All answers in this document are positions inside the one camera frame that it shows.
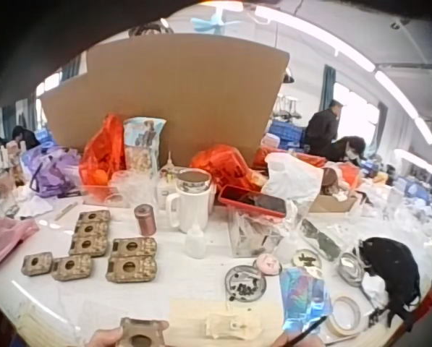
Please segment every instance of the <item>black backpack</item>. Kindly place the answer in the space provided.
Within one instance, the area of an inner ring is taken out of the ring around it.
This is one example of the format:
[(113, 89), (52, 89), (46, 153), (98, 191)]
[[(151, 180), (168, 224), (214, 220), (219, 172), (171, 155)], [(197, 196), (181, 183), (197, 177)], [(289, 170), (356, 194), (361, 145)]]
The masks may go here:
[(421, 298), (420, 274), (412, 252), (395, 240), (372, 237), (360, 242), (359, 253), (360, 259), (368, 266), (367, 272), (383, 278), (389, 297), (388, 305), (383, 310), (376, 310), (370, 323), (378, 320), (378, 316), (388, 309), (389, 327), (397, 314), (404, 320), (407, 331), (411, 331), (415, 319), (407, 309), (416, 298), (419, 301)]

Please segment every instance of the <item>worker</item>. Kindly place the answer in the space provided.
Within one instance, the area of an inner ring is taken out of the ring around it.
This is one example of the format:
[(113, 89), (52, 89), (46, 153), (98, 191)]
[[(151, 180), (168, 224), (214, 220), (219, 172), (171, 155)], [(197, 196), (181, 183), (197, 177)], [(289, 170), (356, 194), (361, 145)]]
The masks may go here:
[(24, 141), (26, 143), (26, 150), (30, 150), (34, 147), (39, 146), (40, 142), (35, 138), (35, 134), (30, 130), (27, 130), (20, 125), (17, 125), (13, 129), (13, 140), (17, 142), (18, 147), (20, 142)]
[(365, 140), (362, 137), (345, 136), (326, 146), (320, 155), (335, 163), (350, 161), (360, 166), (360, 159), (363, 158), (364, 152)]
[(342, 108), (341, 103), (332, 100), (330, 107), (312, 116), (305, 129), (305, 144), (309, 146), (310, 154), (321, 155), (323, 149), (336, 140)]

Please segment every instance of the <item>human hand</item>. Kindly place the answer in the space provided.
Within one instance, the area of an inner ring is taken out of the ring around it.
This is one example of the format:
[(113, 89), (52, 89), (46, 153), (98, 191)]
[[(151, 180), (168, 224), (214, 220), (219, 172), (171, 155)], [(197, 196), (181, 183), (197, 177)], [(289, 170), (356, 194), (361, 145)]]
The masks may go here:
[[(271, 347), (283, 347), (300, 333), (289, 333), (284, 331), (272, 344)], [(295, 344), (295, 347), (324, 347), (322, 340), (315, 335), (308, 335), (303, 340)]]
[(85, 347), (114, 347), (122, 338), (122, 327), (112, 330), (97, 330)]

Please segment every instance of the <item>brown square piece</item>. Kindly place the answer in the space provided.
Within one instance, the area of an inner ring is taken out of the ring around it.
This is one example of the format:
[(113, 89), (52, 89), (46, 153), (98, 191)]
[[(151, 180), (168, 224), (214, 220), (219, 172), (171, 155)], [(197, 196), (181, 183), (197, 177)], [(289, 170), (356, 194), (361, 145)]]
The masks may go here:
[(51, 275), (55, 280), (60, 281), (78, 280), (90, 276), (92, 267), (92, 258), (88, 254), (56, 258), (54, 259)]
[(84, 223), (77, 222), (74, 229), (74, 236), (76, 237), (89, 237), (89, 236), (108, 236), (108, 223), (107, 222), (93, 222)]
[(88, 254), (91, 257), (105, 255), (108, 240), (104, 236), (72, 237), (69, 255)]
[(158, 245), (152, 237), (133, 237), (130, 239), (114, 239), (112, 257), (138, 257), (156, 254)]
[(106, 279), (115, 283), (149, 282), (155, 279), (157, 270), (153, 257), (112, 257)]
[(125, 317), (121, 319), (121, 326), (124, 333), (116, 344), (117, 347), (166, 347), (163, 328), (157, 320), (133, 320)]
[(111, 213), (108, 210), (79, 213), (78, 223), (109, 222)]
[(21, 272), (26, 276), (44, 275), (50, 272), (52, 262), (51, 252), (27, 255), (22, 261)]

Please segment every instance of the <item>blue crate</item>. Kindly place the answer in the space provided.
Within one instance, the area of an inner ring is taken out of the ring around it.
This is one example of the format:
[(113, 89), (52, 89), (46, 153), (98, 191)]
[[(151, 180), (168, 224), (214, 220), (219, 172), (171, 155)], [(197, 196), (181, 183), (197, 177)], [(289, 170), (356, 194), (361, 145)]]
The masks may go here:
[(273, 120), (271, 126), (268, 128), (268, 133), (280, 138), (279, 148), (282, 150), (302, 147), (304, 132), (305, 128), (276, 120)]

